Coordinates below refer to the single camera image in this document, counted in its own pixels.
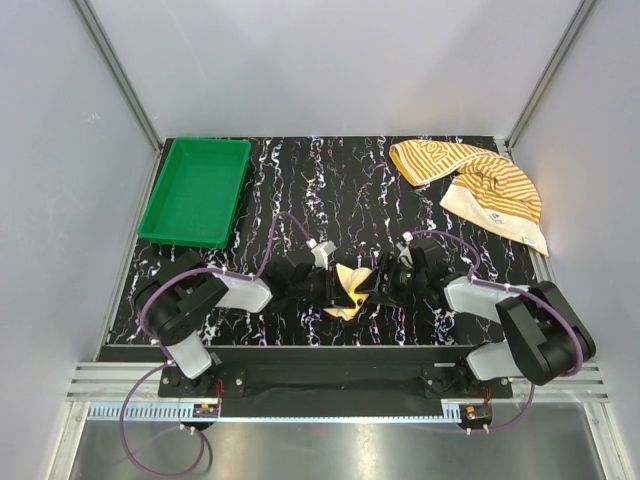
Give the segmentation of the yellow cream towel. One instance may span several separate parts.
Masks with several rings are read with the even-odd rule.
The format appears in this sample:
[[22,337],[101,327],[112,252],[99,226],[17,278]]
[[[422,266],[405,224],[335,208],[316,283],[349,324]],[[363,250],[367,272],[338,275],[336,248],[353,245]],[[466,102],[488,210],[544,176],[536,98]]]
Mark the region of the yellow cream towel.
[[325,307],[324,312],[329,316],[346,322],[352,321],[367,300],[366,295],[356,294],[355,288],[362,284],[372,273],[372,270],[366,267],[352,269],[343,264],[337,263],[335,267],[343,282],[345,293],[348,293],[353,299],[352,308],[330,308]]

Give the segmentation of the yellow orange striped towel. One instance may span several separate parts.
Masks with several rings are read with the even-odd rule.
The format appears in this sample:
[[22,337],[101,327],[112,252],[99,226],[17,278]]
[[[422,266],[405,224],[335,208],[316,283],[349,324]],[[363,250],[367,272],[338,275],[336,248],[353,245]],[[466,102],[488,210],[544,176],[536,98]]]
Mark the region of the yellow orange striped towel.
[[390,158],[413,187],[451,175],[440,201],[445,210],[503,238],[549,254],[540,229],[542,201],[528,176],[495,152],[435,140],[406,140],[390,147]]

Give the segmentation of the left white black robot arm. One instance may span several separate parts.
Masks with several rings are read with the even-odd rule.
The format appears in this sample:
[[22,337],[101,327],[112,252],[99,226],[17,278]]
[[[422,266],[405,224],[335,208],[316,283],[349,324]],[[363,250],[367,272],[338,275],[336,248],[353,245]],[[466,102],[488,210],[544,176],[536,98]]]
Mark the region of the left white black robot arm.
[[224,389],[221,361],[207,351],[198,333],[214,311],[279,312],[301,300],[350,320],[364,303],[356,292],[359,283],[358,273],[341,264],[295,264],[275,257],[258,278],[245,279],[215,273],[194,252],[183,254],[133,295],[140,328],[159,343],[169,363],[160,394],[207,397]]

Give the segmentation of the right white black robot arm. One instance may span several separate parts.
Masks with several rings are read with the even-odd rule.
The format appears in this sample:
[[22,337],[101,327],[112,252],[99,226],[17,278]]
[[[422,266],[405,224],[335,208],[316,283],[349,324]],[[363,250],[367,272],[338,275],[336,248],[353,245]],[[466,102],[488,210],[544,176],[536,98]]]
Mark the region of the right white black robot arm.
[[509,286],[451,272],[412,249],[409,261],[387,253],[354,292],[372,303],[402,307],[424,300],[456,313],[471,314],[502,327],[505,339],[470,351],[454,371],[454,384],[476,396],[490,381],[520,376],[543,386],[576,374],[596,354],[596,344],[556,284]]

